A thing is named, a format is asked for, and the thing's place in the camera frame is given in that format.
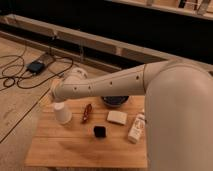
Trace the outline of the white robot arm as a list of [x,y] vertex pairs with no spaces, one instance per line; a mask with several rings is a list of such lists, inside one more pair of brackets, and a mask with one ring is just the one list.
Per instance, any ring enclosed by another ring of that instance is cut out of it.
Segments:
[[95,96],[145,97],[149,171],[213,171],[213,76],[163,61],[87,79],[80,68],[51,86],[54,102]]

